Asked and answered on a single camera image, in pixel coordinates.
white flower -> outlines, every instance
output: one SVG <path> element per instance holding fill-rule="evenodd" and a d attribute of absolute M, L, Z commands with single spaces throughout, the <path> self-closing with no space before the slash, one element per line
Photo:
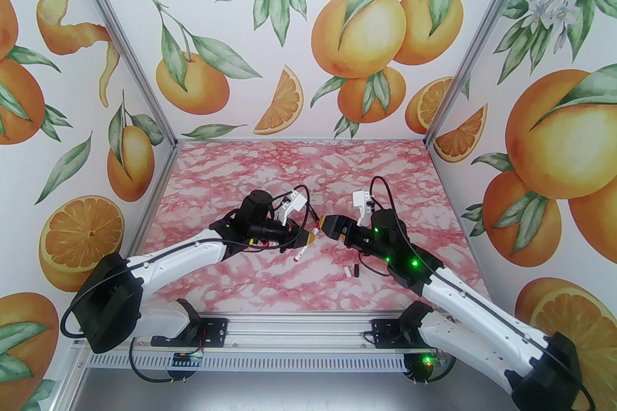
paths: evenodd
<path fill-rule="evenodd" d="M 553 25 L 553 18 L 547 6 L 548 0 L 530 0 L 529 12 L 531 15 L 525 17 L 521 27 L 527 27 L 530 24 L 541 22 L 544 27 L 549 28 Z"/>

wire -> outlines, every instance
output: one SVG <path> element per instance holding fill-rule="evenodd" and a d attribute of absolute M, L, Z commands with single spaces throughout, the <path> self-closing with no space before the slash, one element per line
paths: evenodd
<path fill-rule="evenodd" d="M 450 373 L 452 371 L 452 369 L 454 367 L 454 363 L 456 363 L 456 358 L 454 358 L 454 356 L 452 356 L 450 358 L 450 361 L 448 362 L 448 366 L 445 367 L 445 370 L 442 371 L 440 374 L 438 374 L 438 376 L 434 376 L 433 378 L 429 378 L 426 382 L 427 383 L 438 382 L 442 378 L 445 378 L 448 375 L 448 373 Z"/>
<path fill-rule="evenodd" d="M 146 376 L 141 373 L 137 367 L 135 366 L 135 362 L 133 361 L 133 346 L 135 345 L 135 341 L 137 338 L 133 338 L 131 340 L 131 345 L 128 347 L 128 364 L 131 365 L 131 369 L 134 374 L 136 374 L 141 380 L 145 380 L 146 382 L 150 382 L 152 384 L 165 384 L 169 382 L 178 382 L 178 380 L 182 380 L 181 378 L 174 378 L 172 376 L 168 378 L 152 378 L 151 376 Z"/>
<path fill-rule="evenodd" d="M 493 310 L 491 307 L 487 306 L 485 303 L 483 303 L 481 300 L 479 300 L 478 298 L 473 296 L 471 293 L 467 292 L 463 288 L 461 288 L 461 287 L 457 286 L 456 284 L 452 283 L 449 279 L 446 279 L 443 276 L 441 276 L 440 274 L 438 274 L 438 272 L 436 272 L 436 270 L 434 270 L 434 268 L 432 268 L 430 265 L 428 265 L 426 263 L 426 261 L 420 255 L 418 255 L 418 251 L 416 250 L 414 245 L 407 239 L 407 235 L 405 235 L 405 232 L 403 231 L 403 228 L 401 228 L 401 222 L 399 221 L 399 216 L 396 213 L 396 207 L 394 206 L 394 198 L 392 197 L 392 191 L 390 191 L 390 186 L 388 185 L 388 182 L 386 182 L 386 179 L 384 177 L 379 176 L 379 175 L 376 175 L 376 176 L 373 177 L 373 179 L 371 180 L 370 188 L 369 188 L 370 195 L 373 195 L 373 185 L 375 184 L 375 182 L 377 180 L 381 180 L 381 182 L 386 187 L 386 192 L 388 193 L 388 198 L 390 200 L 390 207 L 392 208 L 392 211 L 394 212 L 394 217 L 396 219 L 396 224 L 399 227 L 399 232 L 401 233 L 401 236 L 405 240 L 405 243 L 407 243 L 407 246 L 414 252 L 414 255 L 416 255 L 416 257 L 418 257 L 420 259 L 420 261 L 425 265 L 425 267 L 428 270 L 430 270 L 430 272 L 437 279 L 439 279 L 441 282 L 447 284 L 453 290 L 456 290 L 457 292 L 460 292 L 460 293 L 464 294 L 465 297 L 471 299 L 474 303 L 476 303 L 476 305 L 482 307 L 489 314 L 491 314 L 493 317 L 495 317 L 497 320 L 499 320 L 501 323 L 503 323 L 503 325 L 505 325 L 507 328 L 509 328 L 512 332 L 514 332 L 517 336 L 520 336 L 523 339 L 523 341 L 526 341 L 527 343 L 530 343 L 533 347 L 535 347 L 536 349 L 541 351 L 543 354 L 546 354 L 547 356 L 549 356 L 549 358 L 551 358 L 553 361 L 555 361 L 555 363 L 557 363 L 557 365 L 559 367 L 561 367 L 561 369 L 568 375 L 568 378 L 570 378 L 572 380 L 572 382 L 576 383 L 577 386 L 579 387 L 580 391 L 585 395 L 585 397 L 587 398 L 587 400 L 589 402 L 589 411 L 595 411 L 595 402 L 593 402 L 593 398 L 591 397 L 591 394 L 589 394 L 589 391 L 587 390 L 587 388 L 577 378 L 577 376 L 575 376 L 575 374 L 573 374 L 572 370 L 569 369 L 566 365 L 564 365 L 564 363 L 562 363 L 562 361 L 559 358 L 557 358 L 552 353 L 550 353 L 545 347 L 543 347 L 540 343 L 538 343 L 533 338 L 527 337 L 526 334 L 522 330 L 520 330 L 518 327 L 516 327 L 515 325 L 513 325 L 512 323 L 507 321 L 500 314 L 498 314 L 495 310 Z"/>
<path fill-rule="evenodd" d="M 390 274 L 384 274 L 383 272 L 379 272 L 378 270 L 374 270 L 374 268 L 369 267 L 368 265 L 366 265 L 364 263 L 364 261 L 362 260 L 362 252 L 358 252 L 358 260 L 360 261 L 360 263 L 365 266 L 368 270 L 370 270 L 371 272 L 375 272 L 375 274 L 380 275 L 381 277 L 390 277 Z"/>

